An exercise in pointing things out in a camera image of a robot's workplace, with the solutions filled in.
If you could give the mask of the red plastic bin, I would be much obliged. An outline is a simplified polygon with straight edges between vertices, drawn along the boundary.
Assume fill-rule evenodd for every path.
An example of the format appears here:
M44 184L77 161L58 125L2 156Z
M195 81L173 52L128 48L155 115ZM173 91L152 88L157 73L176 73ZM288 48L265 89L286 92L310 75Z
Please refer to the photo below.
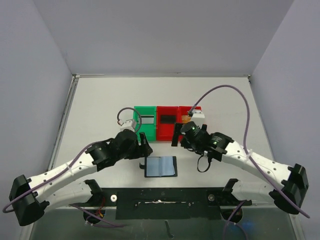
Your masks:
M191 110L191 106L179 106L179 111L178 111L178 113L179 113L179 117L178 117L178 123L182 123L181 122L181 116L182 115L189 115L189 111ZM197 106L197 107L195 107L195 109L198 109L198 110L202 110L202 107L201 106Z
M178 106L156 107L156 140L158 142L170 142L172 140L178 116Z

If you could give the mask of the black leather card holder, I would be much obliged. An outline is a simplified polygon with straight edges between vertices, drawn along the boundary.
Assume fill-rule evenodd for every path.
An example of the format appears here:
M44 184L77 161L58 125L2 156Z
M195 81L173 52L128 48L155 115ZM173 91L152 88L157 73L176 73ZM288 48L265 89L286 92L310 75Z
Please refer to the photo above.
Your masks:
M178 176L176 156L148 156L139 163L145 178L169 178Z

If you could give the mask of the green plastic bin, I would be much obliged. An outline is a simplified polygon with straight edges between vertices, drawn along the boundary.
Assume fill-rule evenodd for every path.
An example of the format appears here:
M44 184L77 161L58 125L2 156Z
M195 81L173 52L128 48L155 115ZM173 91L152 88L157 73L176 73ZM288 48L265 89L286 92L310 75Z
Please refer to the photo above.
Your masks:
M154 124L142 124L136 135L140 140L139 133L144 132L149 142L156 141L156 106L134 106L134 108L142 115L154 115Z

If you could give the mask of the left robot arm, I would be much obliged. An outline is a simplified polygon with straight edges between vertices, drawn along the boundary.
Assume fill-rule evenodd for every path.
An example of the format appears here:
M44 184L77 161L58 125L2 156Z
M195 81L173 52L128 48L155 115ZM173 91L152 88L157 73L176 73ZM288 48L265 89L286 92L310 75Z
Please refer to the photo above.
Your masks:
M96 141L85 146L76 157L40 175L13 180L9 203L3 213L14 212L22 227L39 220L45 210L52 206L49 197L57 191L87 175L112 167L116 162L145 158L153 153L146 135L125 129L116 137Z

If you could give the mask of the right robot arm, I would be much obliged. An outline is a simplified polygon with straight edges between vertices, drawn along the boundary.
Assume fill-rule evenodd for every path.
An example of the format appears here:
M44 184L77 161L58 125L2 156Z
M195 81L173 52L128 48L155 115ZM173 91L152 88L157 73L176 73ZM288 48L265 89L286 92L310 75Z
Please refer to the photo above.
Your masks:
M227 204L256 200L274 203L292 215L306 214L301 207L309 189L309 181L302 165L296 163L290 166L263 157L223 133L208 133L205 124L199 127L193 121L175 124L171 145L206 157L209 163L216 160L233 165L264 181L229 180L222 192Z

